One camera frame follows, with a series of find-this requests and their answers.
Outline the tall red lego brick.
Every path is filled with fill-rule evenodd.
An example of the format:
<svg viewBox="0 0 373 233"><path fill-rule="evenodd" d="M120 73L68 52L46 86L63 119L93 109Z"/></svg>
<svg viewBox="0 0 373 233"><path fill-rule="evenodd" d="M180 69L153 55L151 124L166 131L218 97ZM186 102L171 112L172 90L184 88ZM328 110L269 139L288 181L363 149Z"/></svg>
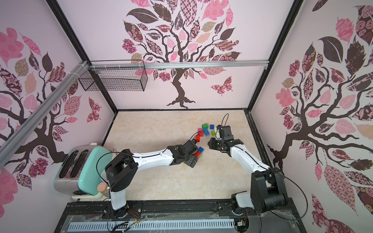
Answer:
<svg viewBox="0 0 373 233"><path fill-rule="evenodd" d="M203 131L198 131L198 132L197 132L197 135L195 136L195 140L196 140L197 142L200 142L201 137L203 137L203 136L204 136L204 132L203 132Z"/></svg>

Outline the aluminium frame bar back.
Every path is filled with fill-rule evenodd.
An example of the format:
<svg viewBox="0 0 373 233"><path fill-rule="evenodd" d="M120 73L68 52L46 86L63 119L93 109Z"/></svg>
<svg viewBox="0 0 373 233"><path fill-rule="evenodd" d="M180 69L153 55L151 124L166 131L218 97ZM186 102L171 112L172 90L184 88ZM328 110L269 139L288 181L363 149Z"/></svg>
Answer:
<svg viewBox="0 0 373 233"><path fill-rule="evenodd" d="M185 69L185 68L215 68L215 67L267 67L268 60L236 60L236 61L213 61L213 62L170 62L170 63L118 63L118 64L93 64L91 69L109 68L143 68L152 69Z"/></svg>

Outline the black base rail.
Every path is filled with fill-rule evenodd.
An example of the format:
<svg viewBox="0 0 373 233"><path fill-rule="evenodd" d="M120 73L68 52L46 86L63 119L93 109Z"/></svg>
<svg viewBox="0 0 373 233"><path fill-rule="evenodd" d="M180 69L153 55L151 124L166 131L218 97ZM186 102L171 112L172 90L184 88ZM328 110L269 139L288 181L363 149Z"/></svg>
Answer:
<svg viewBox="0 0 373 233"><path fill-rule="evenodd" d="M304 233L300 215L293 203L260 214L252 208L238 208L232 199L128 201L113 210L108 200L68 203L54 232L66 233L72 222L145 220L232 219L235 229L109 231L108 233Z"/></svg>

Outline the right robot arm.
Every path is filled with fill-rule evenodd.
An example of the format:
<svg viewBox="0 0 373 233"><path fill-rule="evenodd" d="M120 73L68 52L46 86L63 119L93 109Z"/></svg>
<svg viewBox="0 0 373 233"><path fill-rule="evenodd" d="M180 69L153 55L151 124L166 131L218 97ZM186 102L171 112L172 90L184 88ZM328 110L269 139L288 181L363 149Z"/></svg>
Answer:
<svg viewBox="0 0 373 233"><path fill-rule="evenodd" d="M264 213L288 204L284 176L278 169L264 164L249 152L241 140L234 138L230 126L218 125L208 147L228 154L251 175L250 192L233 195L238 208L252 208Z"/></svg>

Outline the mint green toaster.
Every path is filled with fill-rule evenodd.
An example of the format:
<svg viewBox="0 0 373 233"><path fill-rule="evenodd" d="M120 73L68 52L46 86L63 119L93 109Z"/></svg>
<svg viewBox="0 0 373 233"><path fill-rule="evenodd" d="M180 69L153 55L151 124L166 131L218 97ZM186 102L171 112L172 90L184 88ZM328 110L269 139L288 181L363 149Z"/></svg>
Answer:
<svg viewBox="0 0 373 233"><path fill-rule="evenodd" d="M112 152L95 143L74 147L57 172L54 189L77 199L98 197L97 187L112 158Z"/></svg>

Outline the cork lid jar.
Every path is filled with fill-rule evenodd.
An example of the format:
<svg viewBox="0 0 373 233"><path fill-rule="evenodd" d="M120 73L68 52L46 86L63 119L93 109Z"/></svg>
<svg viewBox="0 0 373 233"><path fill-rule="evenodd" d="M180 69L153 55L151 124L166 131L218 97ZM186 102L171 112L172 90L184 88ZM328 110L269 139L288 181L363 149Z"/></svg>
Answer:
<svg viewBox="0 0 373 233"><path fill-rule="evenodd" d="M100 192L102 194L105 194L109 191L109 185L105 182L101 182L101 183L98 184L97 190L98 190L98 192Z"/></svg>

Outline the aluminium frame bar left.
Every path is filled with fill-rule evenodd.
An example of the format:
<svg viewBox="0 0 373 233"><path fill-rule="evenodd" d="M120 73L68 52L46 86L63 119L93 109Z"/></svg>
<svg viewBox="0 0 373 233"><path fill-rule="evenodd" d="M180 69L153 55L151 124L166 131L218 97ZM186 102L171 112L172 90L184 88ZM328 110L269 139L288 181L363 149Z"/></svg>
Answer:
<svg viewBox="0 0 373 233"><path fill-rule="evenodd" d="M52 110L55 104L62 98L65 92L78 80L86 71L89 64L87 61L79 63L61 82L61 84L53 91L46 100L26 119L20 126L20 129L8 139L1 147L1 168L11 159L18 148L26 141L34 129Z"/></svg>

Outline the long blue lego brick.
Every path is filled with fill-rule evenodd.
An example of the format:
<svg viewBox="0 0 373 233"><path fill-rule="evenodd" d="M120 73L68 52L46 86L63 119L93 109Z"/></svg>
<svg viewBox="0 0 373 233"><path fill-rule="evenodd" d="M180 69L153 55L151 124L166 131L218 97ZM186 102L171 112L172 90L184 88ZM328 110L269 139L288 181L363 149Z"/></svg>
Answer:
<svg viewBox="0 0 373 233"><path fill-rule="evenodd" d="M203 128L203 132L204 132L205 136L210 136L210 132L208 131L207 128Z"/></svg>

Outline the aluminium frame bar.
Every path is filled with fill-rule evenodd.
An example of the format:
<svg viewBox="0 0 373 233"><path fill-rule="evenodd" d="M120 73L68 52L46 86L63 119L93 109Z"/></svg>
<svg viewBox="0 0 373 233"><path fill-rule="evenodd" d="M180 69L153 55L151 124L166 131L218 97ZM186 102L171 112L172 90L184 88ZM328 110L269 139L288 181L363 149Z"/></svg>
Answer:
<svg viewBox="0 0 373 233"><path fill-rule="evenodd" d="M215 67L267 67L268 60L236 60L236 61L213 61L213 62L170 62L170 63L118 63L118 64L93 64L91 69L109 68L143 68L152 69L185 69L185 68L215 68Z"/></svg>
<svg viewBox="0 0 373 233"><path fill-rule="evenodd" d="M52 110L55 104L62 98L65 92L78 80L86 71L89 64L87 61L79 63L61 82L61 84L53 91L46 100L26 119L20 126L20 129L8 139L1 147L1 168L11 159L18 148L26 141L34 129Z"/></svg>

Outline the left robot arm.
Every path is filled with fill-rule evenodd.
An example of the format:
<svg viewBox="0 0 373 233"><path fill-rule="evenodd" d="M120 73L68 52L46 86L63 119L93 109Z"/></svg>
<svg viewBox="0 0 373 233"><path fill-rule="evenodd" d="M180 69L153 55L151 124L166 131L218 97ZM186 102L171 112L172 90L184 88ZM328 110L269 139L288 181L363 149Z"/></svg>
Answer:
<svg viewBox="0 0 373 233"><path fill-rule="evenodd" d="M190 158L193 159L198 151L195 139L188 140L183 145L168 146L149 153L132 153L129 149L122 150L105 167L113 210L127 206L126 188L137 172L184 163Z"/></svg>

